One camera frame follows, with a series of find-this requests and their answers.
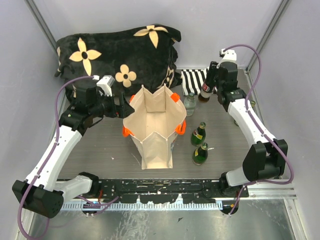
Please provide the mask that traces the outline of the cola bottle red cap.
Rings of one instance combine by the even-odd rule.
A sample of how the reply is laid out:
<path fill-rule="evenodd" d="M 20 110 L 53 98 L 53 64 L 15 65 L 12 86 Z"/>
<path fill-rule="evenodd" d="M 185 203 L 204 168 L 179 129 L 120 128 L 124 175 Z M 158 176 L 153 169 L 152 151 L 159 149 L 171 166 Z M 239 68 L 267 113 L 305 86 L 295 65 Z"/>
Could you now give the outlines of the cola bottle red cap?
<path fill-rule="evenodd" d="M 199 102 L 208 102 L 210 100 L 211 95 L 213 94 L 214 88 L 215 84 L 213 81 L 205 80 L 201 87 L 200 94 L 198 95 Z"/>

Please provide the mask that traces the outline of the beige canvas bag orange handles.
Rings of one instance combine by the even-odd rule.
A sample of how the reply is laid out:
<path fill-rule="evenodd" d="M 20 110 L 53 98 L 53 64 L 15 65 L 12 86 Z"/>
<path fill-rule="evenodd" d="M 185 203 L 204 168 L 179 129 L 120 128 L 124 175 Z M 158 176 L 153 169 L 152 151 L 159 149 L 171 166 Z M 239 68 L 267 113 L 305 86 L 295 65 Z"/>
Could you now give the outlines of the beige canvas bag orange handles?
<path fill-rule="evenodd" d="M 122 135 L 133 140 L 141 156 L 141 168 L 172 169 L 175 142 L 187 126 L 180 96 L 165 85 L 154 93 L 142 86 L 129 105 L 134 113 L 123 119 Z"/>

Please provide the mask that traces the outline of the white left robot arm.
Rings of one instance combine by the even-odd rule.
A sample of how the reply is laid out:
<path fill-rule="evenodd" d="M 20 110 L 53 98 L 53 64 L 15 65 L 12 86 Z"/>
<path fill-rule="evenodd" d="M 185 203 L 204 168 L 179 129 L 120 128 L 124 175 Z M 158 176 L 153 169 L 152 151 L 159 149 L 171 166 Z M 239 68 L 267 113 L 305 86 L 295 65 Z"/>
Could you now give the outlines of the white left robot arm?
<path fill-rule="evenodd" d="M 70 106 L 60 116 L 58 130 L 33 171 L 24 181 L 16 180 L 12 191 L 26 210 L 49 219 L 63 204 L 85 194 L 95 198 L 100 193 L 99 177 L 81 172 L 75 178 L 58 184 L 57 179 L 73 148 L 87 129 L 96 125 L 95 118 L 124 119 L 134 113 L 123 94 L 119 104 L 109 90 L 99 86 L 78 87 Z"/>

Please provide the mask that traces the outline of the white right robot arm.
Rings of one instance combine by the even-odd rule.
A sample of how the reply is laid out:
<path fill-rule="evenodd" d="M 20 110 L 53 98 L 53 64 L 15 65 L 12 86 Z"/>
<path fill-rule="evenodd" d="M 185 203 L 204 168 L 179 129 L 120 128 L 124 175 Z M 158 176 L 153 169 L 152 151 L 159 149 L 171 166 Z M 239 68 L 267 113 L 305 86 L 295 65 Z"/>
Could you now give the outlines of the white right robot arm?
<path fill-rule="evenodd" d="M 220 193 L 231 197 L 240 186 L 282 176 L 288 144 L 276 139 L 252 109 L 246 93 L 238 87 L 237 64 L 212 61 L 203 88 L 216 91 L 218 102 L 237 122 L 249 146 L 241 167 L 221 174 Z"/>

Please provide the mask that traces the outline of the green bottle near bag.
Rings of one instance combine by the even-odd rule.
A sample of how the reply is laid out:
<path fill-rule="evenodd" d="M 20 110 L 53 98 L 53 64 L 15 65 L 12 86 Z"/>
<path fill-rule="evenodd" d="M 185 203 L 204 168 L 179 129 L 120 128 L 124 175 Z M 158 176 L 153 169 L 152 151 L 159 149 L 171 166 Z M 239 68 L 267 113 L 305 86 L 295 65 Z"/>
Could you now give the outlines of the green bottle near bag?
<path fill-rule="evenodd" d="M 190 142 L 193 146 L 200 146 L 204 143 L 206 138 L 206 123 L 201 122 L 199 126 L 193 131 Z"/>

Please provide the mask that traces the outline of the black white striped cloth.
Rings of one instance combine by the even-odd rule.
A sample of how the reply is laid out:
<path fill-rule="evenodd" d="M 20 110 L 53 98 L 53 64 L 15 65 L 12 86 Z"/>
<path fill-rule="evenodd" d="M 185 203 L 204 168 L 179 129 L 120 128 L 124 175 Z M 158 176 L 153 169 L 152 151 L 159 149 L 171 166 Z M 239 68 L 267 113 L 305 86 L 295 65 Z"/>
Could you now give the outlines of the black white striped cloth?
<path fill-rule="evenodd" d="M 182 92 L 184 96 L 189 93 L 199 95 L 201 93 L 202 85 L 206 80 L 209 67 L 204 69 L 182 69 Z"/>

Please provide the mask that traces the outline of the clear glass bottle green cap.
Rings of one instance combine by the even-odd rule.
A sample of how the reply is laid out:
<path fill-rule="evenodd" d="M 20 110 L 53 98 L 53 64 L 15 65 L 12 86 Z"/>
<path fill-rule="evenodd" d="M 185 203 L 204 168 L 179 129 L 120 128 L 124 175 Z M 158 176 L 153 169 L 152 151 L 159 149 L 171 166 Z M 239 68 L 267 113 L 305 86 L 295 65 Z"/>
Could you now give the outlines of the clear glass bottle green cap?
<path fill-rule="evenodd" d="M 192 116 L 196 108 L 195 94 L 190 92 L 188 96 L 184 98 L 183 104 L 186 109 L 186 116 Z"/>

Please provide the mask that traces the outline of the green bottle far right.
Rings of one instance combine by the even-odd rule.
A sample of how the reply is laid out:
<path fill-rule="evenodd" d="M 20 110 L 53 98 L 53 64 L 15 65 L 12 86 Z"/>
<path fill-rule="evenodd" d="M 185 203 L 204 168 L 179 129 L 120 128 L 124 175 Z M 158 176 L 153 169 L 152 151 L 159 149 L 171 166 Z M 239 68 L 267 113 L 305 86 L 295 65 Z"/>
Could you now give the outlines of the green bottle far right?
<path fill-rule="evenodd" d="M 255 108 L 255 105 L 256 105 L 256 102 L 255 102 L 254 100 L 251 100 L 251 101 L 250 101 L 250 105 L 251 105 L 251 107 L 254 109 L 254 108 Z M 239 126 L 238 123 L 237 123 L 235 120 L 233 120 L 233 122 L 234 122 L 234 124 L 235 124 L 236 126 Z"/>

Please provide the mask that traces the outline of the black blanket beige flowers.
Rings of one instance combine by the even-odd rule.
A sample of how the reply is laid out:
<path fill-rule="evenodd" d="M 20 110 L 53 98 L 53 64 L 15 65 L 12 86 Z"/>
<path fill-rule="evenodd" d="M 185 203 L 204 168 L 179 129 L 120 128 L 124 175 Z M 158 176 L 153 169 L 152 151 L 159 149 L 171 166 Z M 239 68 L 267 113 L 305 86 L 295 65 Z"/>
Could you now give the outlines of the black blanket beige flowers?
<path fill-rule="evenodd" d="M 178 52 L 174 44 L 181 32 L 170 26 L 151 24 L 119 32 L 76 33 L 56 42 L 58 69 L 56 77 L 65 82 L 79 77 L 65 88 L 69 102 L 76 88 L 90 82 L 90 76 L 112 76 L 115 96 L 136 94 L 141 87 L 154 93 L 162 86 L 174 88 L 182 83 L 176 71 Z"/>

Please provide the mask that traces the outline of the green bottle front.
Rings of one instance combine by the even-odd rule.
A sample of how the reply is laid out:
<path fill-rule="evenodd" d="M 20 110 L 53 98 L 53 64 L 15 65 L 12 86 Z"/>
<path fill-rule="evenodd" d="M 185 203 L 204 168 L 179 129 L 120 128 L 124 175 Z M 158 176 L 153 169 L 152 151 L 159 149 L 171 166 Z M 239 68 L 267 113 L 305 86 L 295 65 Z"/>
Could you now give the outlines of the green bottle front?
<path fill-rule="evenodd" d="M 208 158 L 208 144 L 204 142 L 197 147 L 192 155 L 192 161 L 196 165 L 202 165 Z"/>

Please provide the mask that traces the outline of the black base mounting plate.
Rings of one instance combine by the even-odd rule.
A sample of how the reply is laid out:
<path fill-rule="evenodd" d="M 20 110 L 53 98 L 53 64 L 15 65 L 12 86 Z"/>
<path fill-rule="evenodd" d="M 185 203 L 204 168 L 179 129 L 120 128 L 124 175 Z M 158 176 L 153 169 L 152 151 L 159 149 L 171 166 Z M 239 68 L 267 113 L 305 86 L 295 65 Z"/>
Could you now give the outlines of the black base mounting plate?
<path fill-rule="evenodd" d="M 215 203 L 218 198 L 236 198 L 240 187 L 223 190 L 214 179 L 100 179 L 94 191 L 85 195 L 93 198 L 133 204 L 174 203 L 182 197 L 183 204 Z"/>

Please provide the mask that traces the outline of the aluminium frame rail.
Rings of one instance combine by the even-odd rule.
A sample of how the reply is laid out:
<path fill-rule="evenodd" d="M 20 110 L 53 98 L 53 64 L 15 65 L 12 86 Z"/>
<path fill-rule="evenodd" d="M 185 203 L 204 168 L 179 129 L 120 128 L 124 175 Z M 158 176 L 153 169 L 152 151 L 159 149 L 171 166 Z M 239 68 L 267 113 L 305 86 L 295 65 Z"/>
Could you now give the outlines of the aluminium frame rail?
<path fill-rule="evenodd" d="M 64 182 L 67 182 L 69 180 L 72 180 L 72 179 L 58 179 L 57 180 L 57 184 L 63 184 Z M 294 189 L 293 189 L 293 186 L 288 184 L 288 185 L 282 185 L 282 184 L 270 184 L 270 183 L 266 183 L 266 182 L 258 182 L 256 184 L 252 184 L 252 185 L 249 185 L 247 186 L 244 190 L 240 190 L 238 195 L 237 196 L 241 196 L 243 198 L 253 198 L 254 196 L 257 196 L 257 197 L 293 197 L 295 195 L 294 193 Z M 103 199 L 103 198 L 100 198 L 100 197 L 88 197 L 86 196 L 86 194 L 81 194 L 77 197 L 83 197 L 83 198 L 86 198 L 90 201 L 93 201 L 94 199 L 100 199 L 101 200 L 101 204 L 106 204 L 107 202 L 109 201 L 112 201 L 112 200 L 115 200 L 116 202 L 119 202 L 117 201 L 119 199 L 119 197 L 115 197 L 114 199 L 110 200 L 110 199 Z M 218 198 L 215 200 L 215 202 L 217 200 L 233 200 L 235 198 Z"/>

